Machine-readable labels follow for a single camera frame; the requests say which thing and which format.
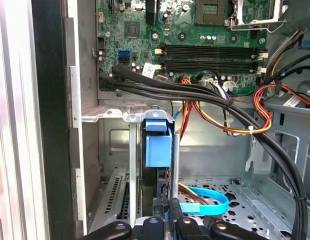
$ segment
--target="chip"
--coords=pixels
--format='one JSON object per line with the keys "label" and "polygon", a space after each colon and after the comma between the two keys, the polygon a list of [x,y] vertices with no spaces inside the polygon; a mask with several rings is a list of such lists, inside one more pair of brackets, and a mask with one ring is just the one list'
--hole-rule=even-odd
{"label": "chip", "polygon": [[165,29],[165,30],[170,29],[170,27],[171,27],[171,25],[170,25],[169,23],[165,23],[165,25],[164,25],[164,29]]}
{"label": "chip", "polygon": [[145,52],[143,53],[143,57],[144,57],[144,58],[149,58],[149,57],[150,57],[150,53],[149,53],[148,51],[145,51]]}
{"label": "chip", "polygon": [[125,21],[124,22],[124,36],[129,39],[136,39],[140,37],[140,22],[139,21]]}
{"label": "chip", "polygon": [[196,1],[195,23],[197,25],[224,25],[226,0]]}

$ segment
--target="yellow wire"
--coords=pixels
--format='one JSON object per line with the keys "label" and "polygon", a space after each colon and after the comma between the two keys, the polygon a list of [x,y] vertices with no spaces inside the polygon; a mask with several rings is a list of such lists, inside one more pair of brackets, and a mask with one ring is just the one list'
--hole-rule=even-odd
{"label": "yellow wire", "polygon": [[[188,79],[183,79],[183,81],[187,84],[192,84]],[[211,122],[215,123],[216,125],[220,126],[223,130],[229,130],[229,132],[235,132],[235,133],[239,133],[239,134],[251,134],[250,130],[240,130],[240,129],[234,129],[234,128],[227,128],[225,127],[223,124],[219,123],[218,121],[214,120],[213,118],[211,118],[209,115],[207,115],[206,112],[204,112],[201,108],[200,108],[200,104],[198,101],[195,102],[196,106],[200,109],[201,113],[207,118],[209,119]],[[262,129],[257,129],[257,130],[253,130],[252,133],[253,134],[259,134],[259,133],[263,133],[265,131],[267,131],[268,129],[270,129],[272,126],[272,122],[269,122],[269,125],[265,128]]]}
{"label": "yellow wire", "polygon": [[193,191],[191,190],[188,186],[184,185],[183,183],[179,182],[178,185],[180,185],[181,187],[187,189],[187,191],[189,191],[190,193],[196,195],[198,197],[198,195]]}

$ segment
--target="connector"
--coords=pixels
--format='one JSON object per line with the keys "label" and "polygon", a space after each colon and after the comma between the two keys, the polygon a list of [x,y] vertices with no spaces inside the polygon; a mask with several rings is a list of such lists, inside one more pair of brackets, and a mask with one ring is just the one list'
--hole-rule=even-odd
{"label": "connector", "polygon": [[268,59],[269,58],[269,53],[268,52],[261,52],[261,53],[258,54],[258,58]]}
{"label": "connector", "polygon": [[119,56],[119,57],[131,57],[131,51],[130,50],[118,50],[117,56]]}
{"label": "connector", "polygon": [[266,67],[261,67],[261,66],[259,66],[258,68],[257,68],[257,74],[265,74],[266,73],[266,71],[267,71],[267,69],[266,69]]}

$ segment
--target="cable tie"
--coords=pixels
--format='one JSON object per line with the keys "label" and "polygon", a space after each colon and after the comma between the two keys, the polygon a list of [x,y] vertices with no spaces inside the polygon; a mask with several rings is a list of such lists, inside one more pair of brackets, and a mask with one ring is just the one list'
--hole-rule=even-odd
{"label": "cable tie", "polygon": [[249,134],[253,134],[254,127],[252,125],[248,126]]}
{"label": "cable tie", "polygon": [[294,196],[294,199],[297,200],[297,201],[307,201],[307,197],[306,196],[303,196],[303,197],[295,197]]}

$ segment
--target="black plastic clip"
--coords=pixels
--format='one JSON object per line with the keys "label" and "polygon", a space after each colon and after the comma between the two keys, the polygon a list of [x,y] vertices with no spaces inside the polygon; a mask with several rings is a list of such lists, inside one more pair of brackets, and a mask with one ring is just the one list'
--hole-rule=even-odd
{"label": "black plastic clip", "polygon": [[297,201],[301,201],[301,202],[302,201],[307,201],[307,197],[306,196],[303,196],[303,197],[295,197],[294,196],[294,199],[297,200]]}
{"label": "black plastic clip", "polygon": [[278,80],[278,79],[275,79],[274,80],[276,86],[275,86],[275,95],[279,95],[280,94],[280,91],[282,90],[282,81],[281,80]]}

